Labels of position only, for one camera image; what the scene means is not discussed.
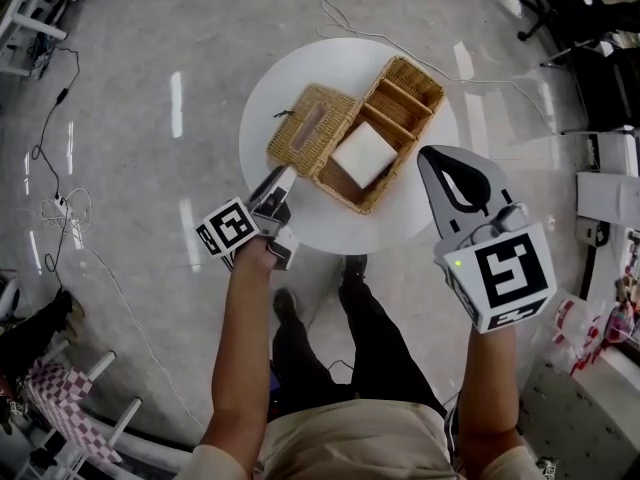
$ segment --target beige t-shirt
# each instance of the beige t-shirt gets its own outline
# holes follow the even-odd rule
[[[264,480],[437,479],[462,477],[449,464],[442,418],[424,405],[350,400],[283,416],[267,426],[259,462]],[[224,451],[198,446],[178,480],[240,480]],[[525,447],[509,450],[484,480],[543,480]]]

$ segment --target person's left arm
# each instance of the person's left arm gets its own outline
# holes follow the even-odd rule
[[[251,475],[269,406],[269,278],[276,258],[256,239],[236,255],[201,444],[228,453]]]

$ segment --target white square object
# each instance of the white square object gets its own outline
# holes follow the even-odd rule
[[[331,155],[361,188],[369,186],[398,153],[369,123],[364,122]]]

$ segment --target shirt sleeve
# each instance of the shirt sleeve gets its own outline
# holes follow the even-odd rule
[[[489,464],[480,480],[544,480],[544,476],[529,450],[517,446]]]
[[[247,480],[242,466],[227,452],[201,444],[193,450],[191,460],[176,480]]]

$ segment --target hand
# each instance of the hand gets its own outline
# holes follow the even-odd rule
[[[277,261],[278,258],[267,250],[266,240],[254,238],[238,250],[233,268],[249,267],[271,272]]]

